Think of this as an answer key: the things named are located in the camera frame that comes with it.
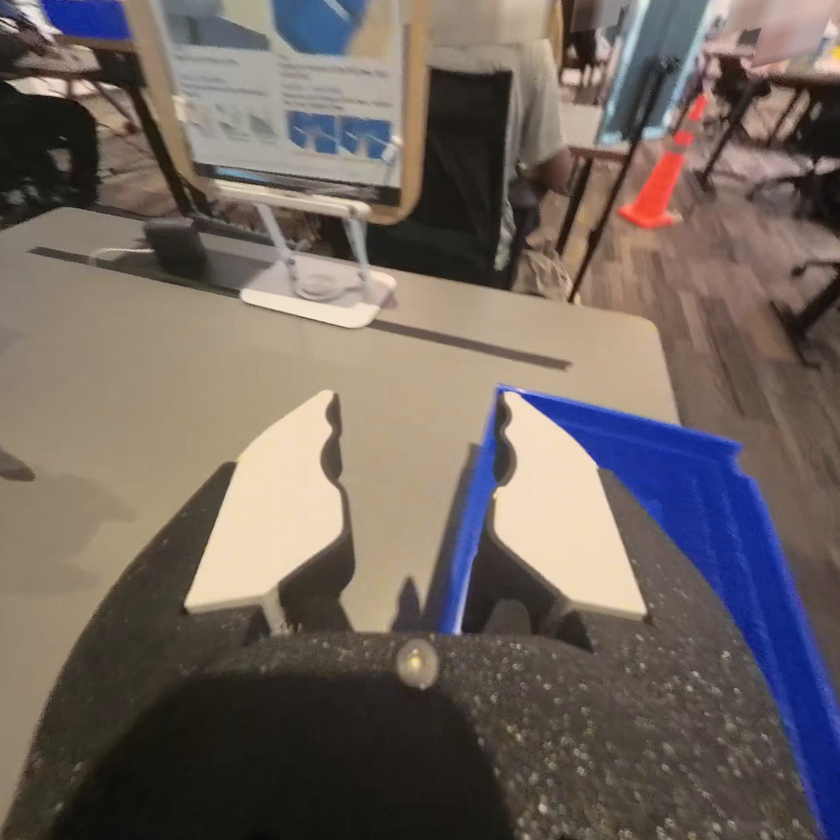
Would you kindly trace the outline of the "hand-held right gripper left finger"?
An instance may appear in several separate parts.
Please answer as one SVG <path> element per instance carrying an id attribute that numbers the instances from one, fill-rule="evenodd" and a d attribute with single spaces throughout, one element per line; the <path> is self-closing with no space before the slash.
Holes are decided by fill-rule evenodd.
<path id="1" fill-rule="evenodd" d="M 240 454 L 185 595 L 187 614 L 255 607 L 279 635 L 342 612 L 355 551 L 341 437 L 340 395 L 324 390 Z"/>

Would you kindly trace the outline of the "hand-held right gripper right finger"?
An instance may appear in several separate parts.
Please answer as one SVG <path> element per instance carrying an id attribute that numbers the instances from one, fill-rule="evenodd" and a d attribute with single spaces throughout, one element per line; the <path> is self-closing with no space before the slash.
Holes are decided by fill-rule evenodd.
<path id="1" fill-rule="evenodd" d="M 573 608 L 643 621 L 648 608 L 600 466 L 515 391 L 500 394 L 489 533 L 504 555 Z"/>

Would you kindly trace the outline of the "blue plastic bin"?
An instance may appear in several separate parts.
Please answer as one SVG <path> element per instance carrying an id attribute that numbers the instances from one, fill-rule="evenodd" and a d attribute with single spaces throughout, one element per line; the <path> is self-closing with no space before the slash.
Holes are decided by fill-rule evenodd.
<path id="1" fill-rule="evenodd" d="M 466 630 L 470 576 L 499 484 L 497 415 L 507 394 L 611 471 L 721 599 L 769 685 L 816 824 L 838 838 L 838 701 L 770 512 L 738 463 L 739 444 L 498 385 L 458 522 L 440 632 Z"/>
<path id="2" fill-rule="evenodd" d="M 128 42 L 131 31 L 120 1 L 41 1 L 52 26 L 72 38 Z"/>

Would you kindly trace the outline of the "beige bag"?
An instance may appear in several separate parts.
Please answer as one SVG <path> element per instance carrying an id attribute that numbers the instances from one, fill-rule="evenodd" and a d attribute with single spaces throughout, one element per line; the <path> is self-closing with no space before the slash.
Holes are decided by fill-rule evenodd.
<path id="1" fill-rule="evenodd" d="M 514 271 L 511 291 L 523 296 L 550 301 L 580 302 L 571 297 L 573 280 L 557 250 L 548 241 L 537 245 L 525 244 Z"/>

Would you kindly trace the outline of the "black charger cube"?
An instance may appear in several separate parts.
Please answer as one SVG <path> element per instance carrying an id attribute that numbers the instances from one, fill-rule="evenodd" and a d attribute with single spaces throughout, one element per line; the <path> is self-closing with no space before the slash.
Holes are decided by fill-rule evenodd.
<path id="1" fill-rule="evenodd" d="M 162 217 L 143 223 L 143 236 L 161 265 L 171 273 L 198 271 L 207 251 L 194 219 Z"/>

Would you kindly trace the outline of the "black stand pole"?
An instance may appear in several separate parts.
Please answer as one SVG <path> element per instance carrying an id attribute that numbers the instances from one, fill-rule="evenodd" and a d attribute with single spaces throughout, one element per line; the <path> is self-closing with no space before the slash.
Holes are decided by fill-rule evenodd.
<path id="1" fill-rule="evenodd" d="M 571 297 L 579 295 L 580 293 L 593 258 L 595 257 L 595 254 L 602 242 L 602 237 L 607 223 L 610 220 L 610 216 L 613 213 L 616 201 L 623 189 L 629 168 L 634 162 L 637 149 L 643 140 L 645 129 L 648 126 L 653 111 L 655 110 L 658 100 L 662 95 L 661 93 L 665 87 L 665 83 L 678 68 L 679 59 L 673 56 L 652 59 L 649 62 L 647 76 L 644 79 L 644 83 L 639 84 L 637 91 L 637 102 L 633 115 L 634 119 L 632 132 L 629 138 L 628 153 L 622 164 L 621 170 L 612 184 L 611 191 L 606 198 L 602 214 L 587 237 L 585 252 L 573 279 L 574 285 L 570 295 Z"/>

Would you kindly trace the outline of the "orange traffic cone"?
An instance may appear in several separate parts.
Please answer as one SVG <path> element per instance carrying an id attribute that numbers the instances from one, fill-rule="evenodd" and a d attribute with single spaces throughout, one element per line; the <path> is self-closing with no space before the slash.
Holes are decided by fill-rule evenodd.
<path id="1" fill-rule="evenodd" d="M 701 126 L 708 103 L 707 91 L 700 92 L 670 135 L 665 149 L 636 198 L 617 210 L 619 217 L 636 227 L 652 230 L 677 224 L 681 216 L 669 211 L 686 156 Z"/>

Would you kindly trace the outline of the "black mesh chair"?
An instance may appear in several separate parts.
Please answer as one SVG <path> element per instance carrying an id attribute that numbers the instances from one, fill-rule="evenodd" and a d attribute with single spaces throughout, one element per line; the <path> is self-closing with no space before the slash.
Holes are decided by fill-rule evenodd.
<path id="1" fill-rule="evenodd" d="M 512 72 L 430 72 L 421 195 L 401 222 L 368 226 L 370 262 L 511 291 L 541 202 L 504 174 Z"/>

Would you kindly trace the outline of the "beige framed screen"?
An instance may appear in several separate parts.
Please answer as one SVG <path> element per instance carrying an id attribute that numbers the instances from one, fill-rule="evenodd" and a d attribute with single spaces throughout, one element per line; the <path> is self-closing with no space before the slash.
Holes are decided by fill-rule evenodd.
<path id="1" fill-rule="evenodd" d="M 175 172 L 391 225 L 422 188 L 430 2 L 123 2 Z"/>

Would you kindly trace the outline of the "light blue partition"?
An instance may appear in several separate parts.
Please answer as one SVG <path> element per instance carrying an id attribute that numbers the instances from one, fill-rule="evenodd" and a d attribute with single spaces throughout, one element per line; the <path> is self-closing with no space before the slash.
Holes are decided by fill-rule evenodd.
<path id="1" fill-rule="evenodd" d="M 633 1 L 623 5 L 607 71 L 595 144 L 665 136 L 675 117 L 709 26 L 708 1 Z"/>

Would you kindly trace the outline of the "dark wooden desk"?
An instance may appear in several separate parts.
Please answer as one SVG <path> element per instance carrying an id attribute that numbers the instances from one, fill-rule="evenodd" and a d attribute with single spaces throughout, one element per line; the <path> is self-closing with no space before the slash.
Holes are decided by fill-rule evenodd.
<path id="1" fill-rule="evenodd" d="M 2 69 L 5 81 L 28 77 L 88 82 L 104 98 L 105 86 L 123 91 L 133 108 L 134 122 L 142 131 L 164 177 L 178 211 L 184 216 L 214 215 L 205 193 L 185 177 L 186 165 L 174 162 L 170 142 L 161 130 L 158 110 L 141 59 L 129 40 L 75 38 L 58 35 L 52 56 L 22 58 Z"/>
<path id="2" fill-rule="evenodd" d="M 742 125 L 753 102 L 769 95 L 775 88 L 790 89 L 793 96 L 764 142 L 766 150 L 777 150 L 802 158 L 805 168 L 793 175 L 766 178 L 752 184 L 747 199 L 783 184 L 790 184 L 800 195 L 798 214 L 816 204 L 817 187 L 823 174 L 819 164 L 838 159 L 838 70 L 781 69 L 776 66 L 752 67 L 752 56 L 741 49 L 705 49 L 721 69 L 712 93 L 729 105 L 724 115 L 724 130 L 708 162 L 701 170 L 692 170 L 695 182 L 705 194 L 715 196 L 713 171 L 721 154 L 735 138 L 750 140 Z"/>

